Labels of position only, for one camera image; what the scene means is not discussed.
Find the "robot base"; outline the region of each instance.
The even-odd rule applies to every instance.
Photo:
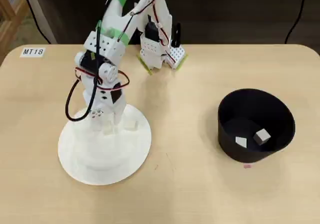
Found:
[[[85,110],[75,116],[83,115]],[[69,121],[58,143],[63,169],[74,179],[88,185],[108,185],[135,173],[146,160],[151,146],[151,129],[145,116],[132,105],[126,105],[118,126],[111,133],[93,131],[90,118]],[[124,127],[125,120],[138,121],[137,130]]]

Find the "white cube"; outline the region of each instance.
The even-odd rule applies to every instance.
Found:
[[[240,146],[247,148],[247,138],[236,136],[235,142],[238,143]]]
[[[271,138],[270,134],[266,131],[266,129],[262,129],[260,131],[257,131],[253,139],[258,143],[259,145],[265,144],[269,139]]]
[[[138,130],[138,121],[125,120],[123,128],[127,131],[134,132],[134,131]]]

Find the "black bowl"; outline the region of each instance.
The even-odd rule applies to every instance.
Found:
[[[265,129],[271,138],[262,145],[254,135]],[[257,89],[240,89],[228,94],[218,108],[218,140],[223,151],[242,163],[257,162],[283,148],[295,135],[295,120],[275,96]],[[247,147],[236,143],[246,138]]]

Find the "tabletop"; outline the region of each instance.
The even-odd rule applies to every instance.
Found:
[[[185,45],[178,71],[149,75],[129,46],[120,69],[129,104],[152,130],[150,153],[131,177],[108,186],[73,180],[57,149],[81,45],[47,45],[41,58],[0,67],[0,223],[320,223],[320,57],[301,45]],[[228,93],[256,88],[291,110],[291,144],[244,168],[217,141],[217,110]],[[70,111],[85,107],[79,85]]]

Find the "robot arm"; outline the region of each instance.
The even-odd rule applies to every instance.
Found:
[[[75,57],[77,78],[83,83],[86,104],[95,95],[90,117],[92,125],[100,129],[105,121],[113,115],[113,123],[118,124],[126,107],[122,88],[129,84],[127,75],[118,70],[125,54],[126,46],[136,29],[143,31],[141,35],[140,57],[150,68],[161,68],[163,62],[175,69],[181,58],[175,53],[183,51],[182,47],[172,47],[172,16],[165,0],[139,0],[137,5],[122,16],[125,0],[111,0],[101,21],[99,35],[99,53],[97,54],[97,30],[92,31],[84,43],[87,50],[79,52]],[[98,85],[95,90],[94,80],[97,73]],[[124,75],[128,82],[121,85],[118,73]]]

